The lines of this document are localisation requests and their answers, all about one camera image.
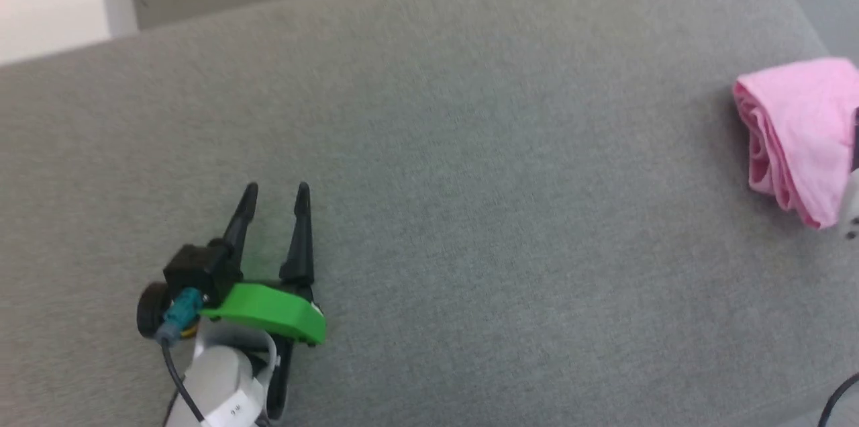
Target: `pink towel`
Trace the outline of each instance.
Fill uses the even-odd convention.
[[[835,225],[859,107],[856,67],[826,58],[742,75],[734,99],[751,132],[749,186],[811,228]]]

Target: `white label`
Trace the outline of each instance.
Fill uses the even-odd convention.
[[[244,390],[237,390],[224,403],[206,415],[211,427],[249,427],[260,417],[262,406],[248,397]]]

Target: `black cable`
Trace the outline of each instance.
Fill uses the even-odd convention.
[[[162,340],[162,353],[164,354],[164,363],[166,363],[166,369],[170,372],[170,378],[172,378],[172,382],[176,384],[176,390],[182,396],[182,399],[188,405],[188,408],[191,409],[191,414],[194,414],[194,418],[197,419],[199,423],[203,423],[206,417],[203,417],[200,409],[197,408],[197,404],[191,400],[191,394],[188,393],[187,389],[185,389],[185,384],[182,383],[182,379],[179,376],[179,373],[176,372],[176,365],[172,363],[172,356],[170,356],[170,347],[166,340]]]
[[[826,423],[829,422],[829,416],[832,415],[832,409],[835,408],[835,403],[838,402],[838,399],[840,399],[850,387],[853,387],[853,384],[857,381],[859,381],[859,374],[851,376],[847,381],[842,383],[840,387],[835,389],[835,393],[829,397],[829,400],[826,400],[826,406],[823,408],[822,414],[820,414],[820,420],[817,423],[817,427],[826,427]]]

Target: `gray couch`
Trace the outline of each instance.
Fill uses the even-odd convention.
[[[4,68],[0,424],[159,424],[138,295],[249,180],[249,277],[313,189],[292,425],[798,414],[855,253],[748,191],[729,86],[824,54],[794,0],[286,0]]]

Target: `teal connector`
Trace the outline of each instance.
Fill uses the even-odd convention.
[[[196,287],[185,287],[163,315],[164,323],[158,327],[154,340],[167,341],[168,345],[173,346],[201,309],[203,309],[203,293]]]

